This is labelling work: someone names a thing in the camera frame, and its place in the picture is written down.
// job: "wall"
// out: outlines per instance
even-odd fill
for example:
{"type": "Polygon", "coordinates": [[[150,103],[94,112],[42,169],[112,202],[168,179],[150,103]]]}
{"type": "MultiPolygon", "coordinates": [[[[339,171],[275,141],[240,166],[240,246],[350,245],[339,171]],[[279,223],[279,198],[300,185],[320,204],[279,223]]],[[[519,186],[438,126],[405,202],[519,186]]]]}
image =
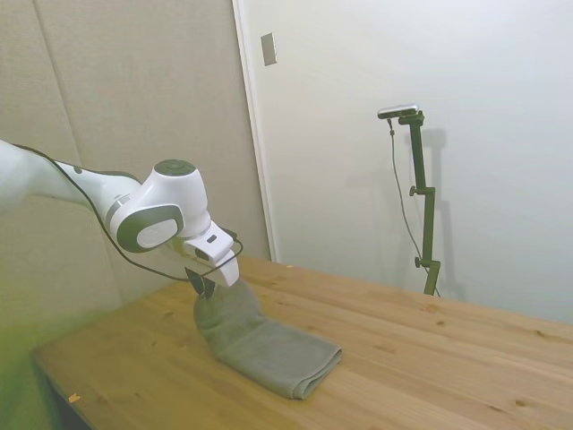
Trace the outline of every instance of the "wall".
{"type": "MultiPolygon", "coordinates": [[[[141,179],[188,159],[213,218],[268,257],[229,2],[0,0],[0,11],[1,139],[141,179]]],[[[161,252],[143,261],[182,268],[161,252]]],[[[81,207],[29,198],[3,214],[0,428],[58,428],[30,352],[165,283],[117,259],[81,207]]]]}
{"type": "MultiPolygon", "coordinates": [[[[442,295],[573,322],[571,2],[236,3],[280,261],[423,290],[376,117],[415,101],[442,295]]],[[[408,144],[400,126],[406,193],[408,144]]],[[[423,201],[405,198],[421,241],[423,201]]]]}

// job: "towel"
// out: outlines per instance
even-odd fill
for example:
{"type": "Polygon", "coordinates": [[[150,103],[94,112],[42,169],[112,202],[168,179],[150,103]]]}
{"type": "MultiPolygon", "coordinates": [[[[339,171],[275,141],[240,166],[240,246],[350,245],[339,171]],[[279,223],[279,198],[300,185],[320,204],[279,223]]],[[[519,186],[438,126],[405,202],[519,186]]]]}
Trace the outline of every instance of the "towel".
{"type": "Polygon", "coordinates": [[[263,315],[242,279],[201,295],[193,317],[217,359],[289,399],[306,399],[342,358],[337,345],[263,315]]]}

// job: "black cable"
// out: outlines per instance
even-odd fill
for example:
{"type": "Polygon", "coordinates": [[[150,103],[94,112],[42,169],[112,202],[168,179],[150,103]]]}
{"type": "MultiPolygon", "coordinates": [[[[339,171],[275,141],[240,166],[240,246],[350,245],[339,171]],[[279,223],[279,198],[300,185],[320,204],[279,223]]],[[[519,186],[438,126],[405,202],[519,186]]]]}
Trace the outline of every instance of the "black cable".
{"type": "MultiPolygon", "coordinates": [[[[138,262],[135,262],[134,260],[130,259],[127,255],[124,254],[124,252],[121,250],[121,248],[115,243],[114,239],[111,237],[111,235],[109,234],[109,232],[106,229],[106,226],[103,222],[103,220],[101,219],[101,217],[99,216],[98,210],[96,208],[96,205],[94,204],[94,202],[91,200],[91,198],[88,196],[88,194],[83,191],[83,188],[81,188],[78,184],[76,184],[76,182],[70,178],[70,176],[65,173],[65,170],[59,165],[57,164],[57,162],[52,159],[50,156],[48,156],[47,154],[45,154],[44,152],[40,151],[40,150],[35,150],[33,148],[30,148],[28,146],[23,146],[23,145],[14,145],[20,149],[26,150],[26,151],[30,151],[33,152],[36,155],[39,155],[40,157],[42,157],[43,159],[46,159],[47,161],[49,161],[55,168],[57,168],[59,170],[59,172],[75,187],[77,188],[77,190],[85,197],[85,199],[88,201],[88,203],[90,204],[91,209],[93,210],[94,214],[96,215],[96,219],[98,220],[99,226],[101,227],[101,229],[104,231],[104,233],[106,234],[107,239],[109,240],[109,242],[111,242],[111,245],[114,246],[115,250],[130,264],[133,264],[136,267],[139,267],[140,269],[144,269],[145,271],[150,271],[151,273],[155,273],[156,275],[161,275],[164,276],[166,278],[169,278],[171,280],[180,280],[183,282],[191,282],[191,278],[178,278],[176,276],[172,276],[172,275],[168,275],[167,273],[164,273],[163,271],[156,271],[155,269],[151,269],[150,267],[144,266],[143,264],[139,264],[138,262]]],[[[233,238],[233,241],[236,242],[237,244],[240,245],[239,251],[237,253],[235,253],[235,255],[233,255],[232,257],[226,259],[224,262],[222,262],[219,266],[214,267],[213,269],[206,271],[205,273],[202,273],[201,275],[197,275],[197,278],[203,278],[204,276],[207,276],[209,274],[211,274],[213,271],[216,271],[218,269],[220,269],[221,267],[223,267],[225,264],[227,264],[228,262],[231,262],[233,259],[235,259],[237,257],[237,255],[239,255],[242,251],[243,251],[243,243],[236,237],[233,238]]]]}
{"type": "MultiPolygon", "coordinates": [[[[394,127],[392,127],[392,120],[390,118],[388,118],[388,124],[390,126],[390,138],[392,139],[392,167],[394,168],[394,177],[396,178],[396,185],[398,187],[398,196],[400,197],[400,208],[402,209],[402,218],[404,219],[404,223],[406,224],[406,229],[408,230],[408,235],[410,236],[410,239],[412,239],[412,243],[414,244],[415,251],[418,254],[418,258],[422,260],[422,254],[420,253],[420,248],[418,247],[418,244],[415,242],[414,235],[412,234],[412,230],[410,229],[410,224],[408,223],[408,219],[406,217],[406,210],[404,209],[404,197],[402,197],[402,187],[400,186],[400,180],[398,179],[398,171],[396,169],[396,149],[395,149],[396,145],[394,143],[394,134],[396,134],[396,132],[394,132],[394,127]]],[[[426,274],[429,273],[427,268],[423,267],[423,269],[426,271],[426,274]]],[[[438,297],[441,297],[438,287],[436,287],[436,294],[438,295],[438,297]]]]}

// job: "wood grain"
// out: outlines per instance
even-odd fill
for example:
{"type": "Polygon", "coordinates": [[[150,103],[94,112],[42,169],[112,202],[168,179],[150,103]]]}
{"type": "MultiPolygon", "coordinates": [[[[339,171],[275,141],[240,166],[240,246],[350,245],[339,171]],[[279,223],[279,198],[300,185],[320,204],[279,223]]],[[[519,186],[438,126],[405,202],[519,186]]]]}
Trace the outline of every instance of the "wood grain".
{"type": "Polygon", "coordinates": [[[215,361],[184,283],[37,360],[103,430],[573,429],[572,326],[251,258],[241,271],[268,316],[345,351],[310,399],[282,399],[215,361]]]}

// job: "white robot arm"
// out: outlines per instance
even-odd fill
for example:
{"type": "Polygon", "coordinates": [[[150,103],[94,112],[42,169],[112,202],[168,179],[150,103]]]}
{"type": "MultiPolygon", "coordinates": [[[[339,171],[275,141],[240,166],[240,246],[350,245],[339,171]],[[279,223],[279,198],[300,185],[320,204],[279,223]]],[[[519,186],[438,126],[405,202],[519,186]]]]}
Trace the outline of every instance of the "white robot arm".
{"type": "Polygon", "coordinates": [[[0,141],[0,213],[29,194],[79,203],[94,209],[115,243],[130,253],[181,238],[183,252],[192,257],[189,281],[198,292],[201,284],[230,287],[238,279],[231,249],[236,237],[211,220],[201,174],[192,164],[161,161],[140,184],[126,173],[94,172],[33,151],[0,141]]]}

